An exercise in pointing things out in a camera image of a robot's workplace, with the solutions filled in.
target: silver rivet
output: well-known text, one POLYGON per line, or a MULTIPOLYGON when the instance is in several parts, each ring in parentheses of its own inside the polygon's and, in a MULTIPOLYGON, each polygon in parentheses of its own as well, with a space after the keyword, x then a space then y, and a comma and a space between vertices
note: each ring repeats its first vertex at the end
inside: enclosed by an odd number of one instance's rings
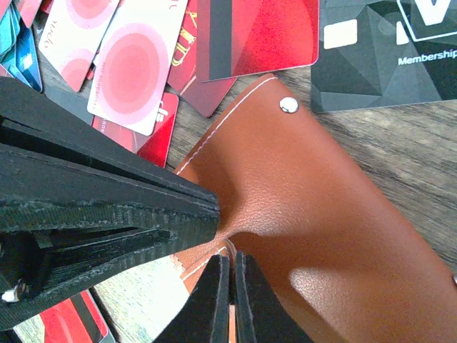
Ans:
POLYGON ((279 107, 286 113, 295 113, 298 111, 300 104, 294 98, 287 96, 279 102, 279 107))
POLYGON ((13 289, 8 290, 1 295, 1 300, 10 303, 19 302, 22 300, 26 288, 27 285, 22 279, 20 279, 13 289))

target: wood grain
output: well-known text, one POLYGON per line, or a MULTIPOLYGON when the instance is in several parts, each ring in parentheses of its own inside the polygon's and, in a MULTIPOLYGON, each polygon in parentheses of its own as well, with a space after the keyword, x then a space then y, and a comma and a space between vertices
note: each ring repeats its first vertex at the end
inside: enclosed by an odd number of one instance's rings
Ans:
MULTIPOLYGON (((44 83, 71 91, 49 63, 42 57, 40 60, 44 83)), ((309 68, 279 71, 276 75, 298 99, 309 104, 309 68)), ((256 77, 239 78, 210 119, 203 118, 181 100, 168 169, 173 170, 179 164, 222 110, 256 77)), ((87 99, 90 86, 86 82, 77 96, 87 99)), ((448 101, 317 116, 454 273, 457 273, 456 113, 457 101, 448 101)), ((145 264, 96 287, 120 342, 150 342, 161 331, 158 323, 163 326, 182 305, 182 290, 170 287, 172 281, 162 288, 155 281, 164 277, 163 263, 168 262, 145 264), (167 303, 173 310, 162 316, 158 303, 162 306, 167 303)), ((168 277, 179 280, 179 272, 168 277)), ((22 333, 24 330, 31 332, 29 323, 18 328, 22 333)), ((42 333, 28 336, 28 342, 42 342, 42 333)))

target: metal screw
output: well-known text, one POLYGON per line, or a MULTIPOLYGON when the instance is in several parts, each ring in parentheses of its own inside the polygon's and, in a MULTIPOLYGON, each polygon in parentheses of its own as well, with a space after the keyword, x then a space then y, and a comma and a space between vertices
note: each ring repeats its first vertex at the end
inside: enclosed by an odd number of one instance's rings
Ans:
POLYGON ((9 303, 19 302, 23 299, 26 289, 26 283, 22 279, 20 279, 13 289, 8 290, 1 295, 1 299, 4 302, 9 303))

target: credit card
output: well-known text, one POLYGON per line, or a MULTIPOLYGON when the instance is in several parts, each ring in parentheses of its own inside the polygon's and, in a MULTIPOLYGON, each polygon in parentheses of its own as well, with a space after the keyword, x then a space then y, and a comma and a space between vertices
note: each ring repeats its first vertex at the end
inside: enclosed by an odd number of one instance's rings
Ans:
POLYGON ((44 343, 116 343, 89 290, 40 313, 44 343))
POLYGON ((0 0, 0 19, 5 15, 6 9, 10 3, 11 0, 0 0))
POLYGON ((319 0, 199 0, 197 79, 313 64, 318 14, 319 0))
POLYGON ((13 18, 14 12, 11 8, 11 6, 8 6, 5 14, 2 18, 0 18, 0 61, 16 43, 16 32, 13 18))
POLYGON ((157 124, 151 136, 144 136, 98 116, 94 117, 92 127, 125 149, 164 168, 171 135, 173 134, 176 112, 178 111, 178 102, 177 95, 164 93, 157 116, 157 124))
POLYGON ((205 83, 196 78, 197 4, 198 0, 189 0, 187 3, 167 82, 202 116, 209 118, 236 78, 205 83))
POLYGON ((40 93, 43 91, 34 34, 24 24, 21 25, 21 32, 16 42, 16 67, 33 89, 40 93))
POLYGON ((314 112, 457 99, 457 1, 348 0, 321 6, 314 112))
POLYGON ((87 112, 87 100, 80 98, 75 93, 68 93, 48 85, 44 87, 44 95, 80 120, 92 125, 94 115, 87 112))
POLYGON ((16 65, 16 50, 17 50, 17 45, 14 45, 10 51, 5 55, 3 60, 1 61, 1 64, 3 67, 8 70, 8 72, 16 79, 18 79, 20 82, 23 84, 26 84, 27 86, 31 87, 29 81, 27 81, 26 77, 21 73, 21 71, 18 69, 16 65))
POLYGON ((21 14, 22 21, 30 28, 40 8, 41 0, 14 0, 14 4, 21 14))
POLYGON ((56 1, 44 27, 39 50, 79 91, 119 0, 56 1))
POLYGON ((187 0, 124 1, 100 46, 89 112, 152 134, 186 5, 187 0))
POLYGON ((43 0, 41 2, 40 11, 43 11, 44 13, 49 14, 53 3, 54 3, 54 0, 43 0))
POLYGON ((4 66, 0 64, 0 76, 5 76, 5 77, 13 77, 6 69, 4 66))

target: black tool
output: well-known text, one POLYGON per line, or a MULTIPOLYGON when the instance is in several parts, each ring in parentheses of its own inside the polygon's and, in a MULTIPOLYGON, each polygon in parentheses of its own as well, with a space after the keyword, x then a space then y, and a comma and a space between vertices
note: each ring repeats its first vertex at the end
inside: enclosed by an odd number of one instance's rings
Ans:
MULTIPOLYGON (((238 343, 312 343, 281 306, 252 256, 239 252, 234 268, 238 343)), ((155 343, 227 343, 229 341, 228 257, 213 256, 183 309, 155 343)))
POLYGON ((211 240, 217 198, 0 78, 0 331, 211 240))

